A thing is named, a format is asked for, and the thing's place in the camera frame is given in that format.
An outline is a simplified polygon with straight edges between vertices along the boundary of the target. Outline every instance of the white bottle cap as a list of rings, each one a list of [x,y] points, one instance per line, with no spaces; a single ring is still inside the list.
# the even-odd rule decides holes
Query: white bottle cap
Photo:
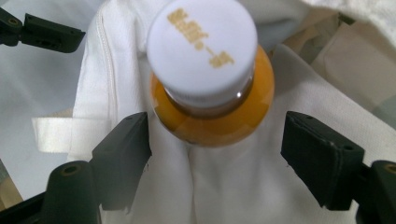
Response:
[[[209,108],[240,96],[253,72],[256,28],[235,0],[176,0],[148,33],[148,61],[183,105]]]

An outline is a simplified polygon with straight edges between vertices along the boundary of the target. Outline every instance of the bottle neck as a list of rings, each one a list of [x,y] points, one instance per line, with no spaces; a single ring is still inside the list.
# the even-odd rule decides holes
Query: bottle neck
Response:
[[[196,118],[201,119],[214,119],[221,116],[224,116],[231,111],[235,110],[238,106],[240,106],[248,97],[252,83],[253,83],[253,73],[250,75],[247,83],[240,90],[235,90],[235,97],[230,101],[226,102],[222,105],[216,105],[212,107],[197,107],[187,105],[182,103],[176,99],[176,97],[172,97],[172,93],[165,88],[165,92],[170,102],[182,112],[191,115]]]

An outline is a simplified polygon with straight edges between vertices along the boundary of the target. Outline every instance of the white fabric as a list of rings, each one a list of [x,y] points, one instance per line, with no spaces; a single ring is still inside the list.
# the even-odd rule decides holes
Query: white fabric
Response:
[[[329,7],[359,21],[368,21],[396,46],[396,1],[393,0],[301,0],[315,7]]]
[[[396,49],[373,25],[342,25],[312,66],[396,129]]]
[[[149,66],[146,58],[138,58],[145,50],[150,21],[165,3],[165,0],[156,4],[107,1],[99,9],[88,31],[90,41],[82,60],[73,118],[63,119],[67,124],[62,124],[66,132],[75,136],[66,144],[70,149],[70,161],[90,158],[93,148],[104,138],[101,133],[88,133],[87,130],[99,129],[108,133],[121,119],[149,109],[149,99],[144,97],[144,92],[149,91],[149,78],[139,75],[140,70],[148,74]],[[96,119],[97,122],[84,119]],[[51,125],[48,119],[34,119],[35,131],[56,132],[60,128],[55,124],[58,119],[50,122]],[[46,146],[54,144],[53,141],[46,136],[37,143],[40,150],[50,151]]]
[[[299,0],[239,0],[257,24],[260,45],[268,52],[289,37],[309,7]]]
[[[299,32],[283,42],[304,61],[312,63],[324,46],[332,39],[340,26],[337,11],[312,8],[300,25]]]

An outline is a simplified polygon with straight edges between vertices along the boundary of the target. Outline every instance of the glass bottle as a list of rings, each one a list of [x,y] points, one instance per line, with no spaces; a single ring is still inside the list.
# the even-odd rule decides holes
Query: glass bottle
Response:
[[[246,9],[234,0],[176,0],[148,33],[154,111],[202,147],[242,140],[272,103],[274,75]]]

